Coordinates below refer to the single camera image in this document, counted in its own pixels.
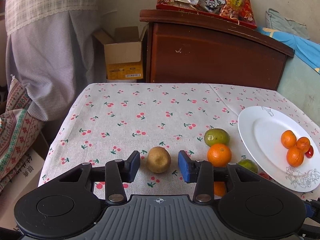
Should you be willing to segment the cherry print tablecloth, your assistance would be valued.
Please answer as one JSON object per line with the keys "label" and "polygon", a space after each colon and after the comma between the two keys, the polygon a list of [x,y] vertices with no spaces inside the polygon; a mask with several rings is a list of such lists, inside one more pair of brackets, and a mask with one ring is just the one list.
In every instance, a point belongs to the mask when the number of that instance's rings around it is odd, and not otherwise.
{"label": "cherry print tablecloth", "polygon": [[[131,194],[193,194],[178,169],[180,150],[204,160],[208,129],[224,129],[231,137],[233,161],[248,158],[238,131],[238,115],[246,107],[276,109],[299,123],[319,143],[319,127],[297,106],[273,90],[218,84],[94,83],[87,86],[69,110],[50,146],[39,179],[43,185],[81,163],[104,166],[140,152],[134,182],[124,184]],[[171,165],[164,173],[147,166],[149,150],[165,148]]]}

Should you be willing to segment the green citrus fruit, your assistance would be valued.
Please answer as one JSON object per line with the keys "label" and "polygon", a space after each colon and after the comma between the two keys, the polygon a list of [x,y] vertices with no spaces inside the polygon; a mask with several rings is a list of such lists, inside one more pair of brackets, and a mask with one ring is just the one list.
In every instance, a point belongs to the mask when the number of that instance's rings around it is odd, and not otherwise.
{"label": "green citrus fruit", "polygon": [[242,159],[238,162],[238,165],[258,174],[258,167],[255,162],[251,161],[250,159]]}
{"label": "green citrus fruit", "polygon": [[230,141],[229,134],[220,128],[209,129],[204,134],[204,142],[207,146],[211,147],[215,144],[224,144],[227,145]]}

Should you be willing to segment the large orange tangerine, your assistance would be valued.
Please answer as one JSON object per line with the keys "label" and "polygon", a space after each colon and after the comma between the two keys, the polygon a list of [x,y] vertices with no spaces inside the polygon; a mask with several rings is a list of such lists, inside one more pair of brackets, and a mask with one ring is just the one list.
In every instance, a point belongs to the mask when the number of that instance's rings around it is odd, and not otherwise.
{"label": "large orange tangerine", "polygon": [[207,152],[207,159],[215,167],[225,167],[231,162],[232,152],[227,145],[214,144]]}

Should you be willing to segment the open cardboard box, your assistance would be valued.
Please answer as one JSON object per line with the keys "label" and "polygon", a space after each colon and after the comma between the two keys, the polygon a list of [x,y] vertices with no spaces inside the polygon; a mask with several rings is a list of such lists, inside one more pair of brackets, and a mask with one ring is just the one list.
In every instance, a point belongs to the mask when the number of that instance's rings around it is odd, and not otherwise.
{"label": "open cardboard box", "polygon": [[137,26],[116,28],[113,36],[100,29],[93,37],[103,50],[108,81],[144,78],[143,42]]}

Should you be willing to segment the white floral plate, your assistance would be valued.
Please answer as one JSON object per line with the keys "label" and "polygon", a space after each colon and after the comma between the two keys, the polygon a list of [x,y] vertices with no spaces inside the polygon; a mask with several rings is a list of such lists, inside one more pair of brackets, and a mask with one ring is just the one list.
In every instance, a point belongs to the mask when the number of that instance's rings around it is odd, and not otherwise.
{"label": "white floral plate", "polygon": [[[310,192],[319,186],[319,150],[308,133],[293,119],[271,108],[252,106],[238,116],[240,137],[254,161],[280,185],[297,192]],[[291,167],[287,149],[280,137],[291,130],[298,138],[307,137],[314,150],[312,158]]]}

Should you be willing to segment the checked grey fabric cover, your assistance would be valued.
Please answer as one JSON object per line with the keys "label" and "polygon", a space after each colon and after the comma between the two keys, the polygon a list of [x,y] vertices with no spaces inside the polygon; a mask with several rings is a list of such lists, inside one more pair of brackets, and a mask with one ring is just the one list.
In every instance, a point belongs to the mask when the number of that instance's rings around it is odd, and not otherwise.
{"label": "checked grey fabric cover", "polygon": [[106,70],[94,52],[99,0],[6,0],[6,74],[26,89],[28,112],[42,121],[63,117]]}

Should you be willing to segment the green sofa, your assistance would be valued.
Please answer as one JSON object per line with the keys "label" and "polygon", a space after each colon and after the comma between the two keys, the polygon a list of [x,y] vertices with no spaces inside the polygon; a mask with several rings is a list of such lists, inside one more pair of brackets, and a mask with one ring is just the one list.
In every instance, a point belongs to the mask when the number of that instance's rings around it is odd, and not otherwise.
{"label": "green sofa", "polygon": [[[291,33],[310,40],[306,24],[298,23],[274,9],[265,15],[265,28]],[[319,124],[319,73],[295,55],[287,60],[278,92]]]}

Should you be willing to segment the white printed cardboard box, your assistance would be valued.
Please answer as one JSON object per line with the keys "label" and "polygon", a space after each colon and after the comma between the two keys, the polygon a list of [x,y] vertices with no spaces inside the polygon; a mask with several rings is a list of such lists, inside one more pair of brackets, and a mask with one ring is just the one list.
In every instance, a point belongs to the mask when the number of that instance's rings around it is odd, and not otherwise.
{"label": "white printed cardboard box", "polygon": [[17,230],[14,219],[15,204],[38,186],[44,159],[30,148],[21,160],[21,168],[1,192],[1,228]]}

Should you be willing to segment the dark wooden cabinet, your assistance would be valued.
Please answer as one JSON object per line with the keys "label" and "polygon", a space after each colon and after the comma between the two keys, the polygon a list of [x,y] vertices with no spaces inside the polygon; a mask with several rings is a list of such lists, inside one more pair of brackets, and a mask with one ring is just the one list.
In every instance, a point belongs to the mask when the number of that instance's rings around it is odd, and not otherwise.
{"label": "dark wooden cabinet", "polygon": [[276,90],[287,45],[253,29],[182,11],[145,9],[148,83],[219,83]]}

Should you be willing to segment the red cherry tomato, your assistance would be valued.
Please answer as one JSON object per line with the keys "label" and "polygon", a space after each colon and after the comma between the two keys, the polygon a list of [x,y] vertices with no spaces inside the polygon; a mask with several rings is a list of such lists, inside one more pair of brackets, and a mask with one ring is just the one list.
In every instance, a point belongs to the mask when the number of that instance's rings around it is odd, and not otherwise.
{"label": "red cherry tomato", "polygon": [[310,148],[308,149],[308,151],[305,152],[305,156],[306,156],[307,158],[312,158],[312,157],[313,157],[313,154],[314,154],[313,146],[311,145]]}
{"label": "red cherry tomato", "polygon": [[259,172],[258,174],[259,174],[259,176],[261,176],[267,180],[270,180],[270,176],[266,172]]}

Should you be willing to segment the small orange tangerine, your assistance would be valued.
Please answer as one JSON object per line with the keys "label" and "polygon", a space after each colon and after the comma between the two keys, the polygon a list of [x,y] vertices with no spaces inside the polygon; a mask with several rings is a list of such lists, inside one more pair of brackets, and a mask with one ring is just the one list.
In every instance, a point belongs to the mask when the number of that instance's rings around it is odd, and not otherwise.
{"label": "small orange tangerine", "polygon": [[307,137],[301,137],[296,142],[296,147],[300,149],[303,154],[308,152],[310,146],[310,140]]}

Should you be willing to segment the brown kiwi fruit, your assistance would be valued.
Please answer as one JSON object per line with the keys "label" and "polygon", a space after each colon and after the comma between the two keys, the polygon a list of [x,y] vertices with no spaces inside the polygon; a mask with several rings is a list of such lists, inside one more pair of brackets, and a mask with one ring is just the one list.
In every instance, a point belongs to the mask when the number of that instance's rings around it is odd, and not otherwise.
{"label": "brown kiwi fruit", "polygon": [[171,165],[171,156],[163,147],[153,147],[149,150],[146,166],[153,173],[164,173]]}

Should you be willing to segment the patterned red green cloth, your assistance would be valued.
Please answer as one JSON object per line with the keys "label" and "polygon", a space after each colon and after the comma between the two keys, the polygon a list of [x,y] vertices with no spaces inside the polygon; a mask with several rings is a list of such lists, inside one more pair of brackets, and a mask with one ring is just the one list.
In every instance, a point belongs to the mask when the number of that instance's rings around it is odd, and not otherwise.
{"label": "patterned red green cloth", "polygon": [[1,190],[27,161],[26,152],[44,125],[28,113],[31,103],[27,91],[12,77],[5,112],[1,114]]}

